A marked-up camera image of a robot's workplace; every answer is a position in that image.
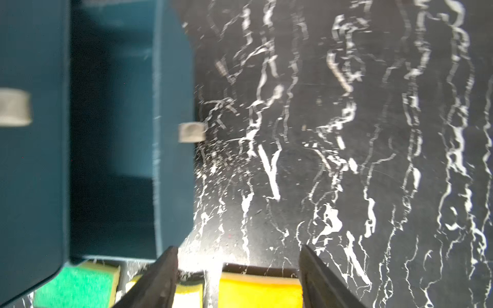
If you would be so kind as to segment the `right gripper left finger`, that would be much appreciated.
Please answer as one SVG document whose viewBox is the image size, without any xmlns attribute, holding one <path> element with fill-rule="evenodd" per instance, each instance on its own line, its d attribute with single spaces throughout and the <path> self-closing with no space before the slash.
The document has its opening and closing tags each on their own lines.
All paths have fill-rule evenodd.
<svg viewBox="0 0 493 308">
<path fill-rule="evenodd" d="M 178 248 L 170 246 L 114 308 L 172 307 L 177 279 Z"/>
</svg>

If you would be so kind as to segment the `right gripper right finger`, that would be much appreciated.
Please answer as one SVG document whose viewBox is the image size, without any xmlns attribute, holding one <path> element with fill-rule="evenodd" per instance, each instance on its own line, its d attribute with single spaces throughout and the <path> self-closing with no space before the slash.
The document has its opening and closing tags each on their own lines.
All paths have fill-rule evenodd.
<svg viewBox="0 0 493 308">
<path fill-rule="evenodd" d="M 308 245 L 300 249 L 298 277 L 304 307 L 365 308 Z"/>
</svg>

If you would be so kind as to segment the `yellow green sponge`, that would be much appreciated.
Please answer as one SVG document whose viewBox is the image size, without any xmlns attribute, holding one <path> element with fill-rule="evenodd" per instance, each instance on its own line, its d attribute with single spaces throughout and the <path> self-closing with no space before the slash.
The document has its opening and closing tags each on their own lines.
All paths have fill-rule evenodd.
<svg viewBox="0 0 493 308">
<path fill-rule="evenodd" d="M 200 308 L 204 306 L 204 272 L 178 272 L 172 307 Z"/>
</svg>

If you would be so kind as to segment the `green beige sponge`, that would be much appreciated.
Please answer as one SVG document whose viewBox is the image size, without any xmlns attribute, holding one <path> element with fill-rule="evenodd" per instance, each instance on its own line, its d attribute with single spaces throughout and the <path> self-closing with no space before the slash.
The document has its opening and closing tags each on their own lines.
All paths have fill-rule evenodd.
<svg viewBox="0 0 493 308">
<path fill-rule="evenodd" d="M 112 307 L 121 268 L 87 261 L 65 267 L 34 294 L 35 307 Z"/>
</svg>

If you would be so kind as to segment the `orange sponge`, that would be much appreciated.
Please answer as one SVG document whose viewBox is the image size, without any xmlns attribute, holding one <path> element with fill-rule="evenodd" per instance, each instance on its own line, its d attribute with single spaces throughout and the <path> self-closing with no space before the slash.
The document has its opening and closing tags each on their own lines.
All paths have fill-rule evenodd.
<svg viewBox="0 0 493 308">
<path fill-rule="evenodd" d="M 303 308 L 302 286 L 296 278 L 223 272 L 218 307 Z"/>
</svg>

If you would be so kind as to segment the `teal drawer cabinet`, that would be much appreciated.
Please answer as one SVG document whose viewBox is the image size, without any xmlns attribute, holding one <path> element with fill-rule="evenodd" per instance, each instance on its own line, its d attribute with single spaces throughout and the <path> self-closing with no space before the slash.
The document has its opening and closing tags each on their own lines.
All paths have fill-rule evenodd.
<svg viewBox="0 0 493 308">
<path fill-rule="evenodd" d="M 1 87 L 28 115 L 1 129 L 1 305 L 68 260 L 69 1 L 1 2 Z"/>
</svg>

